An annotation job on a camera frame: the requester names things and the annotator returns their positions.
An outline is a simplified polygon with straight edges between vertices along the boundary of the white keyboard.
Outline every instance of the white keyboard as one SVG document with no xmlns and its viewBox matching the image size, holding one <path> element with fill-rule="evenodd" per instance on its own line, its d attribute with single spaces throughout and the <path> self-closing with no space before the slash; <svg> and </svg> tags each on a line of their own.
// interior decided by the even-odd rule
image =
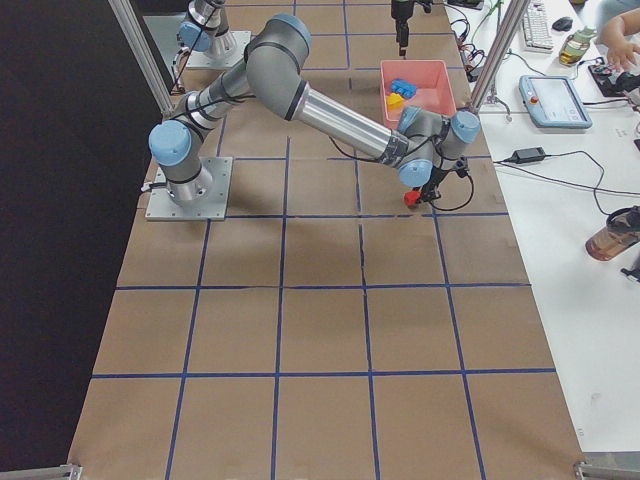
<svg viewBox="0 0 640 480">
<path fill-rule="evenodd" d="M 524 17 L 522 17 L 525 50 L 551 53 L 553 50 L 553 38 L 549 34 L 548 24 L 547 11 L 542 0 L 531 0 Z"/>
</svg>

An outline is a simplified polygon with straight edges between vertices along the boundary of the metal mounting plate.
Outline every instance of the metal mounting plate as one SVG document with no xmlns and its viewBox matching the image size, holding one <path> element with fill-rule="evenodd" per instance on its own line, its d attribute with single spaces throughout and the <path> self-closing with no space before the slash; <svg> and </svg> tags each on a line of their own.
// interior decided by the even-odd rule
<svg viewBox="0 0 640 480">
<path fill-rule="evenodd" d="M 220 59 L 213 59 L 202 52 L 192 52 L 187 60 L 187 68 L 206 70 L 228 70 L 233 67 L 244 55 L 244 49 L 251 41 L 251 32 L 246 30 L 232 31 L 236 39 L 237 48 L 231 55 Z"/>
<path fill-rule="evenodd" d="M 203 168 L 213 176 L 209 194 L 194 205 L 184 207 L 175 203 L 165 188 L 151 191 L 146 219 L 149 221 L 224 220 L 231 184 L 232 157 L 203 157 Z M 162 169 L 158 169 L 154 182 L 165 182 Z"/>
</svg>

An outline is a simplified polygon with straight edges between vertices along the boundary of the blue cap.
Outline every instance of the blue cap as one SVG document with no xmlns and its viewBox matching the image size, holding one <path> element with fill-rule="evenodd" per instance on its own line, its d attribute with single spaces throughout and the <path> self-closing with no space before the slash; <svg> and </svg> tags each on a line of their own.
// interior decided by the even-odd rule
<svg viewBox="0 0 640 480">
<path fill-rule="evenodd" d="M 418 112 L 420 112 L 420 107 L 416 107 L 414 105 L 406 107 L 402 111 L 402 116 L 400 117 L 400 121 L 398 122 L 398 131 L 402 134 L 407 131 L 413 122 L 415 122 L 416 117 L 418 116 Z"/>
<path fill-rule="evenodd" d="M 189 154 L 191 133 L 182 123 L 167 120 L 151 130 L 149 148 L 160 165 L 172 167 Z"/>
<path fill-rule="evenodd" d="M 211 39 L 209 38 L 209 35 L 203 32 L 199 26 L 194 25 L 191 22 L 182 22 L 178 33 L 184 44 L 191 50 L 204 52 L 211 48 Z"/>
<path fill-rule="evenodd" d="M 451 119 L 451 127 L 464 143 L 473 143 L 480 132 L 480 119 L 471 112 L 461 110 Z"/>
<path fill-rule="evenodd" d="M 293 15 L 289 15 L 288 13 L 278 13 L 274 15 L 271 20 L 280 20 L 281 22 L 287 23 L 295 28 L 298 33 L 302 35 L 304 41 L 307 42 L 307 48 L 311 51 L 311 34 L 302 20 L 298 17 L 294 17 Z"/>
<path fill-rule="evenodd" d="M 429 160 L 418 158 L 401 166 L 398 170 L 398 176 L 407 187 L 421 187 L 431 178 L 432 168 L 433 163 Z"/>
</svg>

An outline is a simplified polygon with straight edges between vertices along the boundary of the white desk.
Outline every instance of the white desk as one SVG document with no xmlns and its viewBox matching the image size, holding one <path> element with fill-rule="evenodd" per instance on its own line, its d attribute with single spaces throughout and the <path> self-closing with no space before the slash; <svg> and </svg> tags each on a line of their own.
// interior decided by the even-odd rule
<svg viewBox="0 0 640 480">
<path fill-rule="evenodd" d="M 571 16 L 573 30 L 581 26 L 566 0 L 546 0 L 545 6 L 551 22 Z M 487 10 L 464 10 L 472 32 Z M 451 20 L 461 17 L 453 9 L 447 11 Z M 575 68 L 558 62 L 566 35 L 554 32 L 554 53 L 545 55 L 524 52 L 519 31 L 512 49 L 546 74 L 571 77 Z M 494 36 L 495 18 L 491 18 L 476 35 L 475 44 L 488 51 Z M 597 54 L 592 47 L 584 58 Z M 538 146 L 547 153 L 586 150 L 607 170 L 603 187 L 640 191 L 640 152 L 632 141 L 640 116 L 628 107 L 589 109 L 594 124 L 587 131 L 538 129 L 525 113 L 517 89 L 519 77 L 526 74 L 532 73 L 521 60 L 510 57 L 496 79 L 498 96 L 514 112 L 511 123 L 502 106 L 481 109 L 493 159 Z M 575 85 L 583 101 L 603 99 L 586 65 L 580 67 Z M 526 168 L 587 185 L 595 185 L 599 174 L 581 155 L 547 159 Z M 539 181 L 504 167 L 497 171 L 582 450 L 640 451 L 640 285 L 620 273 L 640 250 L 632 248 L 610 262 L 591 259 L 584 242 L 604 226 L 605 218 L 590 191 Z M 606 211 L 640 203 L 638 197 L 600 194 L 599 198 Z"/>
</svg>

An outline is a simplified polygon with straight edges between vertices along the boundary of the pink bin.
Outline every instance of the pink bin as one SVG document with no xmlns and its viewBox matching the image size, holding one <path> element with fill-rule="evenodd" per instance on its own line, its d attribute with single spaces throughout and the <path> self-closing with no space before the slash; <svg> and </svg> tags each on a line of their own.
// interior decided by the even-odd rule
<svg viewBox="0 0 640 480">
<path fill-rule="evenodd" d="M 430 112 L 453 116 L 456 102 L 453 99 L 447 65 L 442 60 L 383 60 L 380 62 L 382 85 L 382 120 L 385 126 L 395 129 L 404 107 L 415 105 Z M 414 97 L 405 99 L 400 108 L 387 108 L 387 96 L 391 91 L 391 82 L 401 78 L 413 83 L 417 88 Z"/>
</svg>

